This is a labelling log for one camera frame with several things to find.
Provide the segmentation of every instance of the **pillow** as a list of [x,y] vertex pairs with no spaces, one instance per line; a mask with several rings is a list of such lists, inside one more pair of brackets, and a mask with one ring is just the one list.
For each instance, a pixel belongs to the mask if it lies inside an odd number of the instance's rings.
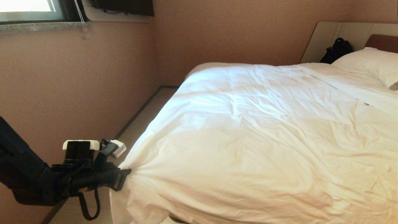
[[398,54],[366,47],[337,59],[332,65],[380,79],[390,90],[398,90]]

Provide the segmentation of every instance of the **wrinkled fabric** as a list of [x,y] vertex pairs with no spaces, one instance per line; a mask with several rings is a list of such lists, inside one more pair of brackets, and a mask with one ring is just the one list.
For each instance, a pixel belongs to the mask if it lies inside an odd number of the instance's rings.
[[196,67],[120,165],[114,223],[395,224],[398,121],[377,99],[396,93],[347,75]]

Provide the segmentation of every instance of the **wall-mounted tv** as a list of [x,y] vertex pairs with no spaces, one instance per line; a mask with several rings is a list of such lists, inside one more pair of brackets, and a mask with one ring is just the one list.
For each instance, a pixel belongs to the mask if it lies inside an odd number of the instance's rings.
[[92,0],[95,8],[154,16],[152,0]]

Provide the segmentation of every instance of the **black bag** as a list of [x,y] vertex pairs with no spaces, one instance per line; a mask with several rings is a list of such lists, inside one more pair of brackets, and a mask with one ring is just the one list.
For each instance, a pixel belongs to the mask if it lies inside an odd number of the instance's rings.
[[352,46],[348,41],[344,40],[343,38],[337,38],[333,44],[333,47],[326,49],[326,54],[320,62],[332,64],[337,59],[352,52]]

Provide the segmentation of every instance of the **pink wall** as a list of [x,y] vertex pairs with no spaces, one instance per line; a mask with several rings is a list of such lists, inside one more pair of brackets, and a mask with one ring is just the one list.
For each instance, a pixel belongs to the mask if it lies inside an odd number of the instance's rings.
[[[48,164],[67,139],[113,138],[159,87],[149,24],[0,35],[0,111]],[[50,207],[24,206],[0,184],[0,223],[40,223]]]
[[319,21],[397,22],[397,0],[154,0],[162,84],[205,62],[299,63]]

